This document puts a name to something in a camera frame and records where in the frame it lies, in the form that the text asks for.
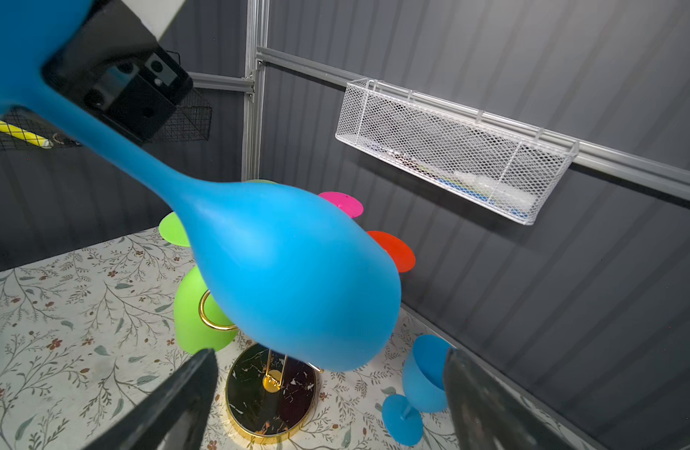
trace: yellow marker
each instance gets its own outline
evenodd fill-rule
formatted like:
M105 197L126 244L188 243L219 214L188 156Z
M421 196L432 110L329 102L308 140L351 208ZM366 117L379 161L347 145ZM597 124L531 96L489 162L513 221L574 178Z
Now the yellow marker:
M6 121L0 120L0 131L6 135L10 135L13 138L22 139L27 143L31 143L34 146L42 147L43 149L51 149L52 142L49 139L45 139L40 135L36 135L33 132L23 130L22 128L16 127L14 125L8 124Z

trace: pink disc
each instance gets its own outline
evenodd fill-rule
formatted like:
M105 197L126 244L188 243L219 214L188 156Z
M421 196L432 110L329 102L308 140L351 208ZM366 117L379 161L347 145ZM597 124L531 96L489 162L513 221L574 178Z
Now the pink disc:
M362 207L362 203L355 197L349 196L347 193L323 192L320 194L320 197L334 204L353 219L359 217L362 212L365 211Z

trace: floral tablecloth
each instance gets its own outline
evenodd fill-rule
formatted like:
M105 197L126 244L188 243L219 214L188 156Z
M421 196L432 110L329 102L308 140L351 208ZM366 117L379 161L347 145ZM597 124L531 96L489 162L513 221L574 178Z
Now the floral tablecloth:
M80 449L177 369L172 305L194 266L189 248L156 228L0 273L0 449ZM353 372L320 376L316 408L278 445L232 430L224 381L252 341L241 333L217 353L219 386L202 448L398 449L382 424L386 396L402 393L404 358L428 333L404 311L385 349ZM447 412L424 417L416 448L456 449Z

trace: round marble base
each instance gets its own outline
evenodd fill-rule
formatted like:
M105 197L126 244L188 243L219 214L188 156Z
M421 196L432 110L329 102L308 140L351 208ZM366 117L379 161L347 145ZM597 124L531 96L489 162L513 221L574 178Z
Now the round marble base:
M235 360L227 375L225 402L235 429L257 443L287 439L298 431L314 407L317 374L304 362L287 359L282 388L265 389L268 348L258 343ZM273 352L270 374L282 372L284 355Z

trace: orange-red disc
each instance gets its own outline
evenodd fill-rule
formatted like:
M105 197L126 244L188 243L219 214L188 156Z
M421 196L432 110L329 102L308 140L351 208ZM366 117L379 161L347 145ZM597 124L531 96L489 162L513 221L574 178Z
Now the orange-red disc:
M384 231L368 231L367 234L390 255L399 273L408 272L415 267L415 254L402 240Z

